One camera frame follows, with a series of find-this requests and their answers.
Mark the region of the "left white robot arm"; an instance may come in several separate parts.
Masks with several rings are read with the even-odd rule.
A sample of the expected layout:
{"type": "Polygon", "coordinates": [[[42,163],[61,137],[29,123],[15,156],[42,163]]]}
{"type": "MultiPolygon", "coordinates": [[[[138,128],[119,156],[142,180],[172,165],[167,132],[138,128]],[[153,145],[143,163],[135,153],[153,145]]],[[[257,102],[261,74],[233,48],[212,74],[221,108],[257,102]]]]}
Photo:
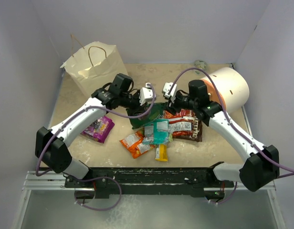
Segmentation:
{"type": "Polygon", "coordinates": [[[75,177],[76,182],[87,187],[93,176],[91,169],[83,162],[74,159],[68,148],[71,143],[94,121],[114,109],[124,107],[132,110],[144,109],[147,101],[154,101],[154,89],[150,83],[131,94],[134,82],[131,77],[119,73],[111,83],[95,90],[91,97],[76,112],[50,129],[40,128],[36,134],[35,155],[38,157],[36,176],[40,164],[44,163],[55,173],[65,173],[75,177]]]}

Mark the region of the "brown paper bag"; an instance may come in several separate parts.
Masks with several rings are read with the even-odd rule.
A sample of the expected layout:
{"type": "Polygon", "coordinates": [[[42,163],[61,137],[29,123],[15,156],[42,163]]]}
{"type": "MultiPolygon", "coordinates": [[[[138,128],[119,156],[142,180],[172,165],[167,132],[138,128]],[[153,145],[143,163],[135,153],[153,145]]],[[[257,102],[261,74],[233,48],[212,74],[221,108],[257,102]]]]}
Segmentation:
{"type": "Polygon", "coordinates": [[[113,81],[119,73],[127,75],[127,70],[122,61],[116,45],[102,42],[92,42],[74,51],[74,41],[78,39],[71,34],[72,54],[62,64],[61,68],[71,76],[85,97],[106,83],[113,81]]]}

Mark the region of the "green chips bag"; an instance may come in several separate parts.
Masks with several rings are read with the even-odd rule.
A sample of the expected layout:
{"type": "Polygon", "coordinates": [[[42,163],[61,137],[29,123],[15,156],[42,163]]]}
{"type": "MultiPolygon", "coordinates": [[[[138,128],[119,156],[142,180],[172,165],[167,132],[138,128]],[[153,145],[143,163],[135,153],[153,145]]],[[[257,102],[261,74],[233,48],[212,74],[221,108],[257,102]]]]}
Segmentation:
{"type": "MultiPolygon", "coordinates": [[[[145,126],[146,124],[149,124],[159,118],[162,118],[164,113],[164,106],[165,106],[165,103],[154,103],[151,111],[144,117],[129,119],[130,124],[132,125],[132,129],[141,128],[145,126]]],[[[144,108],[139,108],[136,110],[127,108],[126,112],[128,116],[138,116],[144,113],[148,108],[149,108],[149,104],[147,104],[144,108]]]]}

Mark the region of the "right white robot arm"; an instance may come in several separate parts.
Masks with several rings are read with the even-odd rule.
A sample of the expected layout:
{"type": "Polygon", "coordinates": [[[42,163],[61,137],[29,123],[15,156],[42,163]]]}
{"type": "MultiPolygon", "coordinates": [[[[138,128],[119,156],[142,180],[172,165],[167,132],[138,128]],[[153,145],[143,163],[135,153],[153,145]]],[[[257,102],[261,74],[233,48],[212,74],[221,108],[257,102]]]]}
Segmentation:
{"type": "Polygon", "coordinates": [[[163,95],[168,100],[167,110],[192,110],[206,126],[220,134],[239,154],[243,164],[219,163],[207,174],[207,183],[217,187],[224,180],[241,182],[255,192],[279,177],[279,152],[273,146],[265,146],[240,128],[223,107],[211,101],[206,84],[202,80],[189,82],[189,93],[182,95],[175,83],[165,83],[163,95]]]}

